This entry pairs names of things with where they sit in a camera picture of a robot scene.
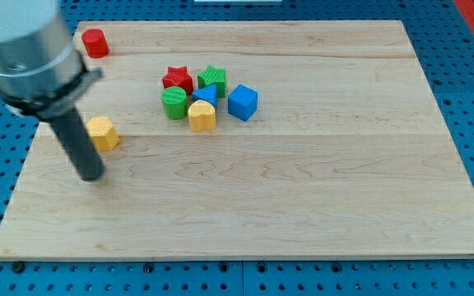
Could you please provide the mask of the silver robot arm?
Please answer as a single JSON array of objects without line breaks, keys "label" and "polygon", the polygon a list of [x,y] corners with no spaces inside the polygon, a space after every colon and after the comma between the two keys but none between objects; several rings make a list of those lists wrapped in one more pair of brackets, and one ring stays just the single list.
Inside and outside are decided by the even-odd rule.
[{"label": "silver robot arm", "polygon": [[57,1],[0,1],[0,97],[15,114],[48,123],[80,179],[105,166],[76,108],[102,77],[76,50]]}]

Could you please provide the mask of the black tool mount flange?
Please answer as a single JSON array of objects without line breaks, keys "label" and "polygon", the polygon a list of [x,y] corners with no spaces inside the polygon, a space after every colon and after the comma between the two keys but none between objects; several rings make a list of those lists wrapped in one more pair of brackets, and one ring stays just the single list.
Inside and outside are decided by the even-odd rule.
[{"label": "black tool mount flange", "polygon": [[102,76],[100,67],[89,70],[76,51],[76,71],[63,82],[57,74],[61,63],[32,76],[12,76],[10,88],[0,86],[0,96],[7,107],[20,116],[35,116],[41,121],[60,117],[75,107],[86,90]]}]

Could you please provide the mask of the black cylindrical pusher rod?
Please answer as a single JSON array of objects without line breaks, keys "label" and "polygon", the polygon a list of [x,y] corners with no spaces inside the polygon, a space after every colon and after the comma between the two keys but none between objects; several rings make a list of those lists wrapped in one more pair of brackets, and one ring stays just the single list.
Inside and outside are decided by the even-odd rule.
[{"label": "black cylindrical pusher rod", "polygon": [[105,172],[105,165],[77,109],[72,108],[60,116],[48,119],[47,123],[80,179],[85,182],[98,180]]}]

